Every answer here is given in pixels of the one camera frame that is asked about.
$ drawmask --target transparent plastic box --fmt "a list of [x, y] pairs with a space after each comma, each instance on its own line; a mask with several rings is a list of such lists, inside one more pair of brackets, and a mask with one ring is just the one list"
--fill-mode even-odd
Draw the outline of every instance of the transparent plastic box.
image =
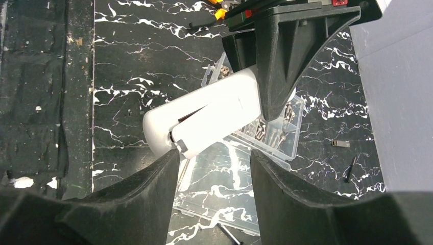
[[[231, 70], [225, 53], [215, 66], [208, 67], [202, 86], [229, 75], [224, 66]], [[303, 108], [304, 101], [294, 96], [278, 119], [265, 122], [258, 118], [195, 158], [182, 161], [174, 208], [186, 215], [208, 219], [211, 224], [218, 222], [260, 235], [250, 171], [251, 150], [262, 150], [290, 170], [290, 161], [296, 156]]]

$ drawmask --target black marble surface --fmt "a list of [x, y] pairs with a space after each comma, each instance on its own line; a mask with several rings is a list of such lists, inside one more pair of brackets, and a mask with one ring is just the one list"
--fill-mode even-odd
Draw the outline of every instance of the black marble surface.
[[[142, 117], [150, 109], [200, 87], [207, 66], [223, 52], [227, 28], [218, 23], [191, 32], [186, 26], [215, 8], [183, 0], [95, 1], [93, 181], [99, 190], [155, 160]], [[353, 199], [385, 191], [364, 92], [348, 30], [339, 33], [297, 87], [305, 102], [292, 171], [315, 185]], [[351, 148], [331, 146], [333, 139]], [[352, 178], [344, 183], [352, 159]], [[245, 244], [259, 237], [230, 231]], [[174, 211], [167, 244], [231, 244], [210, 222]]]

